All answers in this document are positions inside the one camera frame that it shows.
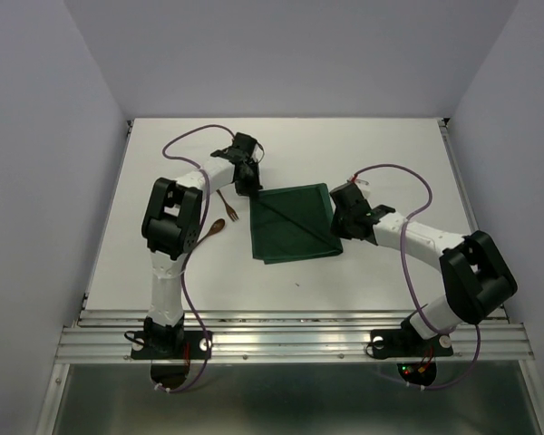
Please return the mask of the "brown wooden spoon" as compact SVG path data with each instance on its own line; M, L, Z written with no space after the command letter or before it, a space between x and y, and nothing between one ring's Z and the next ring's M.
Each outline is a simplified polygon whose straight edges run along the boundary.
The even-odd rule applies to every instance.
M226 227L226 220L224 218L217 219L216 221L212 223L208 232L197 241L197 244L195 245L195 247L198 247L207 238L215 236L216 234L220 233L225 227Z

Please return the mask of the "dark green cloth napkin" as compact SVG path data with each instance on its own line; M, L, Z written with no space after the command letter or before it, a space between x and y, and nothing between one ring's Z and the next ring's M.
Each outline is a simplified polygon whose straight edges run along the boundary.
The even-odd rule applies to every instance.
M250 199L252 256L267 265L339 256L325 183L262 190Z

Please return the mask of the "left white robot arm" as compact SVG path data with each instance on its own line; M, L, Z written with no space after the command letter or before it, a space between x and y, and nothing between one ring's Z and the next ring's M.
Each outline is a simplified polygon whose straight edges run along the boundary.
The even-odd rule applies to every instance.
M151 308L147 317L160 326L152 346L162 356L177 355L183 334L173 327L184 316L181 296L183 263L196 245L210 196L232 185L238 195L253 197L262 189L256 139L244 133L231 145L213 151L204 164L175 179L157 179L151 189L141 233L151 252Z

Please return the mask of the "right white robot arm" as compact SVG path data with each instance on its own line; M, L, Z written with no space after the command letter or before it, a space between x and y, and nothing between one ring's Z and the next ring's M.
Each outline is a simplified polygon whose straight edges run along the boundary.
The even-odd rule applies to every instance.
M386 205L371 207L353 182L334 188L331 232L400 252L402 270L416 313L406 319L399 343L420 353L432 338L459 324L479 324L518 291L518 284L492 237L480 230L460 235L412 222ZM444 295L417 302L406 257L441 273Z

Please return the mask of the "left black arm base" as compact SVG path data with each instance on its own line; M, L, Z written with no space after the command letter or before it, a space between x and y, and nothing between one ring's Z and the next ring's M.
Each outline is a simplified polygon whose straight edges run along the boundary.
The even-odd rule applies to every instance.
M185 331L181 324L145 324L142 330L128 330L123 337L131 344L131 358L139 361L209 360L211 350L202 331Z

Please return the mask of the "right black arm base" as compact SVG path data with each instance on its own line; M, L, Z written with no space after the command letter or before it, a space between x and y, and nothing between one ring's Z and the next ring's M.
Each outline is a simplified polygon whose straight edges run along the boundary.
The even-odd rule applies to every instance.
M448 335L434 335L423 339L408 320L395 328L378 328L369 333L364 352L376 360L389 358L421 358L453 356L452 342Z

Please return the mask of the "brown wooden fork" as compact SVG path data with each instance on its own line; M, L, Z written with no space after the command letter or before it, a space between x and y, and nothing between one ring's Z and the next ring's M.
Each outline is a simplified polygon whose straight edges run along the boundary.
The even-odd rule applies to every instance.
M221 201L222 201L222 203L224 205L224 208L226 210L226 213L227 213L229 219L232 222L237 222L239 220L239 216L238 216L236 210L232 206L230 206L230 204L228 203L228 201L224 197L223 193L219 189L217 190L217 193L218 193L219 198L221 199Z

